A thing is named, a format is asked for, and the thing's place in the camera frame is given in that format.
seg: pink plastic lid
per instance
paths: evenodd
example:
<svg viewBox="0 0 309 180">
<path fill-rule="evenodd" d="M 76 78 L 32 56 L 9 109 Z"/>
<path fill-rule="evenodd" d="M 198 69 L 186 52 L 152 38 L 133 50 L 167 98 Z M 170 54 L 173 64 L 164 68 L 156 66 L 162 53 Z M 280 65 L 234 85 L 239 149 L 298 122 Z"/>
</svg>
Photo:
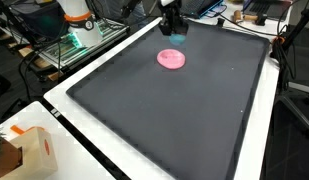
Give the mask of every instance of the pink plastic lid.
<svg viewBox="0 0 309 180">
<path fill-rule="evenodd" d="M 165 49 L 158 53 L 157 61 L 168 69 L 178 69 L 184 66 L 185 56 L 175 49 Z"/>
</svg>

